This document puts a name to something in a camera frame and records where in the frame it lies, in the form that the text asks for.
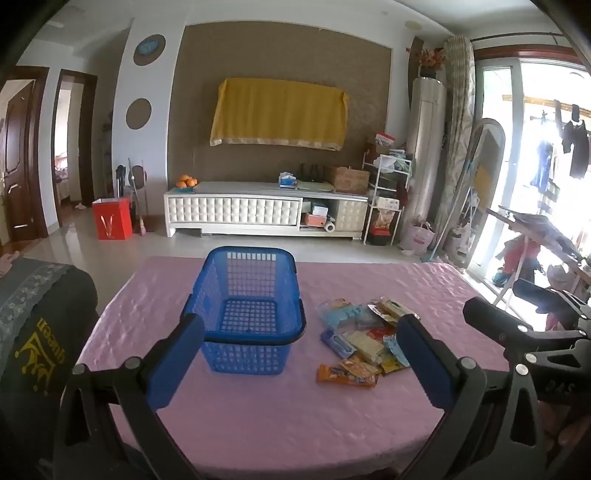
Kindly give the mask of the blue striped biscuit packet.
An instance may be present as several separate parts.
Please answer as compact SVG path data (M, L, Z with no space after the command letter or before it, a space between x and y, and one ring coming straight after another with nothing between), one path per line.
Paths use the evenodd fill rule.
M328 328L338 330L369 319L367 308L353 304L345 298L322 303L317 308L318 316Z

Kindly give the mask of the clear soda cracker packet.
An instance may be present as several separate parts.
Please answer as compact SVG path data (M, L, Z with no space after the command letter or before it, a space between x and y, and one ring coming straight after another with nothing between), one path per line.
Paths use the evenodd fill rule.
M381 363L382 355L386 351L386 347L383 343L361 331L346 333L345 337L346 341L348 341L367 362L373 365L379 365Z

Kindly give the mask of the green label cracker packet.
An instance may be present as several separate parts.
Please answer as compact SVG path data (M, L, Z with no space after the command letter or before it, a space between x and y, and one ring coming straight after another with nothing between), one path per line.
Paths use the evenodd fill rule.
M407 315L418 318L418 315L414 311L408 309L400 302L387 297L380 297L377 300L370 301L367 304L367 307L377 315L377 317L393 326L396 326L399 323L399 320Z

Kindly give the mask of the orange snack bar packet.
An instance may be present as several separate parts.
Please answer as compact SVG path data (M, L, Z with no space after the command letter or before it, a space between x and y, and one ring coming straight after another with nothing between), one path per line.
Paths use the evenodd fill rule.
M349 373L341 367L322 364L318 366L317 381L319 383L334 383L361 388L374 388L377 386L378 379L376 375L361 378Z

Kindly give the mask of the pink quilted tablecloth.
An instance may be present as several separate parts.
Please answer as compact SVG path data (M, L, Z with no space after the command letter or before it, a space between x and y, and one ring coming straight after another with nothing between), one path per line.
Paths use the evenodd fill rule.
M318 306L338 298L387 297L417 313L459 357L505 370L499 345L468 326L462 309L474 289L451 266L419 263L297 265L304 336L283 373L232 375L197 357L159 416L198 471L221 479L339 479L405 468L440 412L409 369L373 388L319 383L318 366L334 361L322 344Z

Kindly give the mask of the blue plastic basket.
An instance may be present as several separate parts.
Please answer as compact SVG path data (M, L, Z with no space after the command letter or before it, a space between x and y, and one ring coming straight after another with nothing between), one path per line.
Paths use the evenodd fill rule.
M211 250L183 311L204 321L201 352L226 374L279 375L307 326L296 260L277 248Z

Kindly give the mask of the pink shopping bag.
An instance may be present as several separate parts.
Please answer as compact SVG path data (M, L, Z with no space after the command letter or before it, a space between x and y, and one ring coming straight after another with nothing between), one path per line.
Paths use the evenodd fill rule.
M411 224L406 229L399 246L404 251L423 255L427 252L434 236L435 232L428 222Z

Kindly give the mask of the red gift box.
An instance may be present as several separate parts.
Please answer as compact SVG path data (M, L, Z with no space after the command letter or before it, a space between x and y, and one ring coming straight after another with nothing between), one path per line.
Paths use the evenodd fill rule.
M97 199L92 203L99 240L127 240L132 235L130 202L126 198Z

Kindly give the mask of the white metal shelf rack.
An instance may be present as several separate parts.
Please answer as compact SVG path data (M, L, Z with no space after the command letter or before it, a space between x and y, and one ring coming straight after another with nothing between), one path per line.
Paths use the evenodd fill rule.
M363 170L370 174L363 243L393 245L408 202L413 159L404 150L367 145Z

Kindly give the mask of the white tufted TV cabinet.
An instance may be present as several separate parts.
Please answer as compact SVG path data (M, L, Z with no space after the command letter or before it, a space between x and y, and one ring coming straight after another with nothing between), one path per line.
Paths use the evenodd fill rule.
M363 237L366 195L281 188L276 183L202 182L163 195L166 235Z

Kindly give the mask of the cardboard box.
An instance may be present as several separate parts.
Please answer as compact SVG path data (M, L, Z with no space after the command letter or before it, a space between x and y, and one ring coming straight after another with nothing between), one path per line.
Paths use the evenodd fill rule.
M367 192L370 173L366 170L356 170L349 167L325 167L325 181L335 188L335 191L363 195Z

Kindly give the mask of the brown wooden door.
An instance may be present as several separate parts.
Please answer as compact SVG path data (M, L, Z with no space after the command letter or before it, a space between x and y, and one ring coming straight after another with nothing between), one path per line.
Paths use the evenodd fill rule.
M38 170L47 75L46 67L17 66L1 90L1 204L11 242L47 236Z

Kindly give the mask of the silver standing air conditioner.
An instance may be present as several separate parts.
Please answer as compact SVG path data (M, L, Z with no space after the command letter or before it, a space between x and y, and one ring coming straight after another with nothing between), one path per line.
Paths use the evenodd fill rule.
M407 140L407 153L413 162L406 224L428 218L443 146L446 98L446 87L439 80L414 80Z

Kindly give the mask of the blue tissue box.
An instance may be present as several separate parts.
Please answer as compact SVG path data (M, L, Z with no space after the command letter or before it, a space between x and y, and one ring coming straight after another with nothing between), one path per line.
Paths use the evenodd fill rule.
M281 172L279 175L279 186L280 188L296 189L297 177L290 172Z

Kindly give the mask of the yellow cloth cover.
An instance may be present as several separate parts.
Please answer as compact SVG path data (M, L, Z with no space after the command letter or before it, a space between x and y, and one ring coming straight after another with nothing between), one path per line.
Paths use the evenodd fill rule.
M339 151L349 97L313 83L228 78L218 87L209 144L270 145Z

